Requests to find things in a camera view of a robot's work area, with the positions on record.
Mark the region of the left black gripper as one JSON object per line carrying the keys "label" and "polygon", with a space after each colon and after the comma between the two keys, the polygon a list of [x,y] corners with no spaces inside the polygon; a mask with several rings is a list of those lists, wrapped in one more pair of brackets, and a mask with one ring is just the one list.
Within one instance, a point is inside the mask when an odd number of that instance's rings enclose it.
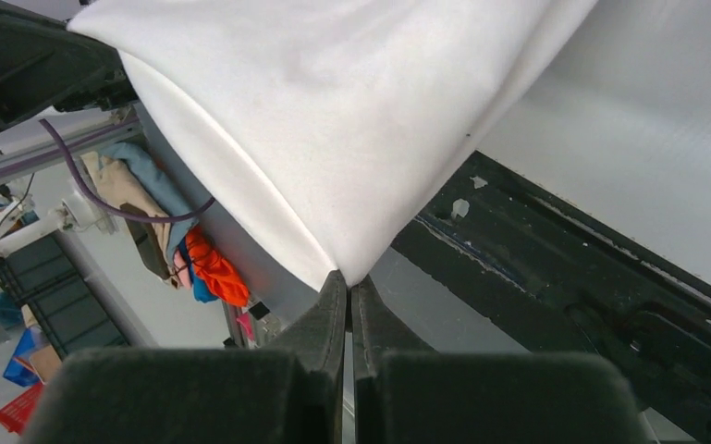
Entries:
{"label": "left black gripper", "polygon": [[115,49],[0,1],[0,132],[48,107],[112,111],[137,100]]}

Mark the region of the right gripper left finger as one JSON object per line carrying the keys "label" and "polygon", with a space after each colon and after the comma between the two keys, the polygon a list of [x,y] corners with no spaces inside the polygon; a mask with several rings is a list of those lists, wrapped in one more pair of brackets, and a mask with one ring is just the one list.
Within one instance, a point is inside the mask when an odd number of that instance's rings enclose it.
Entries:
{"label": "right gripper left finger", "polygon": [[316,303],[268,344],[288,358],[281,394],[286,443],[342,441],[347,310],[347,284],[340,271],[332,271]]}

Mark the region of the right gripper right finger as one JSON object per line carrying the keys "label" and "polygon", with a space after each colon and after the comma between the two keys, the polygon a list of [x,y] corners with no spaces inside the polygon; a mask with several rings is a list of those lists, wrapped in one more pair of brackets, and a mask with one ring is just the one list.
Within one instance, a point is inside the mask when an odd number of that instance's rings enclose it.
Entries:
{"label": "right gripper right finger", "polygon": [[434,349],[385,304],[370,277],[350,289],[355,428],[358,443],[387,443],[394,384],[387,357]]}

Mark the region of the white t-shirt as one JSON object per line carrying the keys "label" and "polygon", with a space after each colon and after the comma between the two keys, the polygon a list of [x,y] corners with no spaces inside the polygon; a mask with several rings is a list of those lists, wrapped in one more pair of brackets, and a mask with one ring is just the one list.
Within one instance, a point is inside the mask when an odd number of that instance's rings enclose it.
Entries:
{"label": "white t-shirt", "polygon": [[591,1],[97,1],[158,129],[279,264],[361,281]]}

